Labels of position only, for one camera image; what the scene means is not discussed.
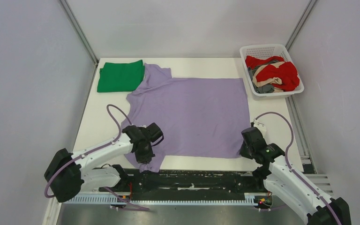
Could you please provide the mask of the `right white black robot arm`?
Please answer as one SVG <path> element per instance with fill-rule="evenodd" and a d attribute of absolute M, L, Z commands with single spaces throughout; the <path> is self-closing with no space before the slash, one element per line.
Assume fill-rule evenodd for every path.
<path fill-rule="evenodd" d="M 267 144 L 261 131 L 249 127 L 241 132 L 240 154 L 260 165 L 252 172 L 252 186 L 278 196 L 307 225 L 350 225 L 348 203 L 325 193 L 287 159 L 276 144 Z"/>

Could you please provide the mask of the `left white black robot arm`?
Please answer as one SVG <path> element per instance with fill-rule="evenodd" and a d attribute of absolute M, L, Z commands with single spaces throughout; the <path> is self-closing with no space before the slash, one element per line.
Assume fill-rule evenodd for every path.
<path fill-rule="evenodd" d="M 128 187 L 128 175 L 124 169 L 120 165 L 100 165 L 128 153 L 135 154 L 138 163 L 147 164 L 155 157 L 152 148 L 163 139 L 163 131 L 156 123 L 146 127 L 130 125 L 122 130 L 119 137 L 96 147 L 78 153 L 61 149 L 56 152 L 44 173 L 47 181 L 45 196 L 64 203 L 80 192 L 90 192 L 99 188 L 123 191 Z"/>

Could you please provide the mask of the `purple t shirt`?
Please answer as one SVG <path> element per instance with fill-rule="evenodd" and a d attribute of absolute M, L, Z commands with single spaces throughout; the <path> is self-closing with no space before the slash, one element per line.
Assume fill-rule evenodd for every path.
<path fill-rule="evenodd" d="M 241 132 L 250 127 L 248 98 L 241 78 L 174 78 L 169 68 L 145 65 L 145 78 L 127 95 L 128 119 L 122 127 L 157 124 L 163 141 L 141 171 L 157 172 L 166 156 L 238 158 Z"/>

